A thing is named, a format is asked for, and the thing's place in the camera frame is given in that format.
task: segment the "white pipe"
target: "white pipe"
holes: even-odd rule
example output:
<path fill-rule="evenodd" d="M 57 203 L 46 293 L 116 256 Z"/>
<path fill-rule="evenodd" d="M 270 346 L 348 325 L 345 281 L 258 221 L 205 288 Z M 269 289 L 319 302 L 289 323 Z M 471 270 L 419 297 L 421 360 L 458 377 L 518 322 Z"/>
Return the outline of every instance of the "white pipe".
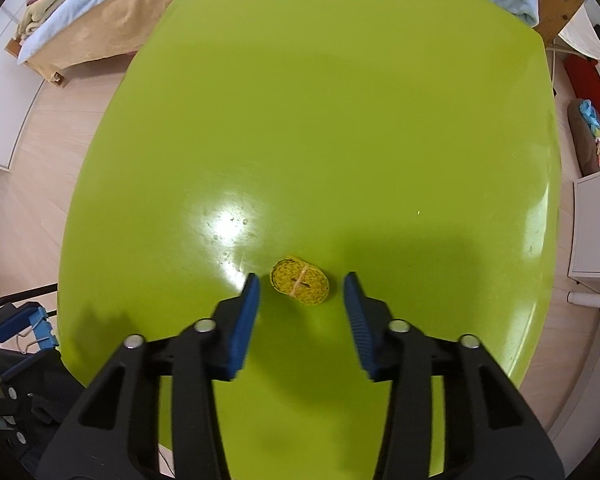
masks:
<path fill-rule="evenodd" d="M 600 294 L 592 292 L 570 292 L 567 294 L 567 301 L 576 305 L 600 308 Z"/>

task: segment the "white cabinet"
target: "white cabinet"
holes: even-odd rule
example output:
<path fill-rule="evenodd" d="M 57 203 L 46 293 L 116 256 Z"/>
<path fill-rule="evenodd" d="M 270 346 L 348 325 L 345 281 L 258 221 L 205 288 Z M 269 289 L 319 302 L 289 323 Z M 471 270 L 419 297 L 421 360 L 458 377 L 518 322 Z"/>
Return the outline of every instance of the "white cabinet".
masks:
<path fill-rule="evenodd" d="M 569 276 L 600 292 L 600 172 L 577 180 L 574 197 Z"/>

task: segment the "beige bed skirt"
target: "beige bed skirt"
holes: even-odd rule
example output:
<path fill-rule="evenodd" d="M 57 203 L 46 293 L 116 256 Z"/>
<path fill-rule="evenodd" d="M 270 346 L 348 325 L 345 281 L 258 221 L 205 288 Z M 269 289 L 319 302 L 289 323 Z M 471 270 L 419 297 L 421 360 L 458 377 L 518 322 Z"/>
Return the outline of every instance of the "beige bed skirt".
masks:
<path fill-rule="evenodd" d="M 27 64 L 50 82 L 62 69 L 139 50 L 173 0 L 107 0 L 53 37 Z"/>

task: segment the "green table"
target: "green table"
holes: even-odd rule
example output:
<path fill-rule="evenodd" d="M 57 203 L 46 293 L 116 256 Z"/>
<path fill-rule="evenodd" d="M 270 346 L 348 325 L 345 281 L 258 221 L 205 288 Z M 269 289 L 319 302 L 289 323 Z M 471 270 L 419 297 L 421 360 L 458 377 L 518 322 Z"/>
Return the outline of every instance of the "green table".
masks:
<path fill-rule="evenodd" d="M 388 384 L 358 365 L 344 275 L 433 336 L 478 335 L 520 382 L 559 183 L 541 38 L 487 0 L 175 0 L 78 180 L 62 357 L 87 383 L 126 335 L 177 334 L 256 272 L 246 367 L 216 385 L 232 476 L 368 480 Z M 325 303 L 272 289 L 288 255 L 328 275 Z"/>

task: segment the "yellow tape measure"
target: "yellow tape measure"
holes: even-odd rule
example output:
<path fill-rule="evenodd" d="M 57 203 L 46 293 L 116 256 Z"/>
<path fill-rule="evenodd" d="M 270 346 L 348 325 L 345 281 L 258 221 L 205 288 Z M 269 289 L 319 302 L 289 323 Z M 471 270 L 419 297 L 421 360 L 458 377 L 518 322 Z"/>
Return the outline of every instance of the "yellow tape measure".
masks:
<path fill-rule="evenodd" d="M 289 256 L 271 271 L 271 285 L 278 292 L 305 304 L 319 304 L 329 295 L 329 280 L 318 267 Z"/>

